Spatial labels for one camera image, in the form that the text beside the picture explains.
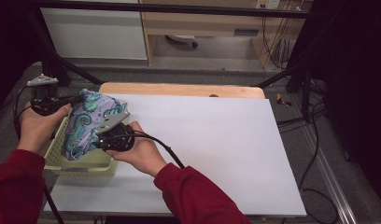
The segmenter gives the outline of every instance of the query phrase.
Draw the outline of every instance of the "white table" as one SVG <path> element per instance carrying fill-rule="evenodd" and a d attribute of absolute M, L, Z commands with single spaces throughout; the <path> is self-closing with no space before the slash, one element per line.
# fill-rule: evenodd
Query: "white table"
<path fill-rule="evenodd" d="M 208 176 L 245 215 L 306 215 L 268 100 L 107 94 L 126 100 L 131 120 Z M 110 177 L 60 176 L 51 196 L 59 211 L 171 216 L 152 181 L 119 162 Z"/>

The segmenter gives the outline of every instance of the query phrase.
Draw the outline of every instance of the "plastic basket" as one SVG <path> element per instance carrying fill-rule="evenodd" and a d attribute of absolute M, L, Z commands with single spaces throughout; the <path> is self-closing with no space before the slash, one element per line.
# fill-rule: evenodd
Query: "plastic basket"
<path fill-rule="evenodd" d="M 78 161 L 69 161 L 62 156 L 65 130 L 69 118 L 64 118 L 59 127 L 56 137 L 51 142 L 45 155 L 45 169 L 51 170 L 58 175 L 113 175 L 115 174 L 117 161 L 113 160 L 103 150 L 95 149 L 83 155 Z"/>

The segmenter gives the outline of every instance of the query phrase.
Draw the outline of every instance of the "person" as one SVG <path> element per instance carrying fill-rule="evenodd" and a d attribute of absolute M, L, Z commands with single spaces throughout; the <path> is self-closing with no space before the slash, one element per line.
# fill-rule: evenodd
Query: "person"
<path fill-rule="evenodd" d="M 46 117 L 32 109 L 21 114 L 17 149 L 0 164 L 0 223 L 37 222 L 45 186 L 42 171 L 46 144 L 69 109 L 70 105 L 65 105 Z M 143 132 L 138 122 L 130 125 Z M 180 169 L 167 163 L 150 139 L 136 137 L 131 150 L 106 153 L 153 176 L 167 207 L 182 224 L 250 223 L 234 201 L 211 180 L 190 166 Z"/>

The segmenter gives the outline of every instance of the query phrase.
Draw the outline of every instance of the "maroon sweater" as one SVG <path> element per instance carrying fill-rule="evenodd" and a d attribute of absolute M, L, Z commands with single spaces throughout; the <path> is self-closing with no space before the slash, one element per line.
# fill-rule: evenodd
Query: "maroon sweater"
<path fill-rule="evenodd" d="M 42 206 L 45 160 L 14 150 L 0 164 L 0 223 L 36 223 Z M 211 180 L 191 167 L 167 164 L 154 183 L 181 224 L 250 223 Z"/>

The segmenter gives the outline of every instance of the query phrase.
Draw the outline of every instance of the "folded cloth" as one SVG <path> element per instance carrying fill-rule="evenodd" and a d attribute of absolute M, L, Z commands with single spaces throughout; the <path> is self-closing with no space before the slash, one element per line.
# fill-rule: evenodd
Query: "folded cloth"
<path fill-rule="evenodd" d="M 68 160 L 79 160 L 88 151 L 95 149 L 93 142 L 98 141 L 95 128 L 105 115 L 120 114 L 127 104 L 99 92 L 82 90 L 85 96 L 81 104 L 73 107 L 65 130 L 62 155 Z"/>

